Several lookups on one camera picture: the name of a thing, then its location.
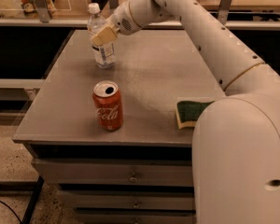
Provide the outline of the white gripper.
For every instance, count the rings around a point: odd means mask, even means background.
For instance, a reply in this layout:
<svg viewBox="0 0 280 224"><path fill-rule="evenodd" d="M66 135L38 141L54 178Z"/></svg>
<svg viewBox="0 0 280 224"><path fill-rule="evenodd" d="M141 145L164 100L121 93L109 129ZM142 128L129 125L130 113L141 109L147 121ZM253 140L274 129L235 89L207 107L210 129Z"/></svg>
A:
<svg viewBox="0 0 280 224"><path fill-rule="evenodd" d="M137 31L137 24L133 20L129 4L129 1L124 2L113 11L112 15L107 19L112 25L90 28L92 44L102 46L116 40L118 33L131 35Z"/></svg>

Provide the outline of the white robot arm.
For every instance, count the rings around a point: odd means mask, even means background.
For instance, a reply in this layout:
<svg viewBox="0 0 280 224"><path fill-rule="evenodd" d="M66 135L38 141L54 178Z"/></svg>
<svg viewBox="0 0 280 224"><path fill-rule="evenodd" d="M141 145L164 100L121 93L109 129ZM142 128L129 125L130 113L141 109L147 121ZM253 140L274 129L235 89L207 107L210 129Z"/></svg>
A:
<svg viewBox="0 0 280 224"><path fill-rule="evenodd" d="M280 76L196 0L128 0L97 45L176 17L223 90L192 136L197 224L280 224Z"/></svg>

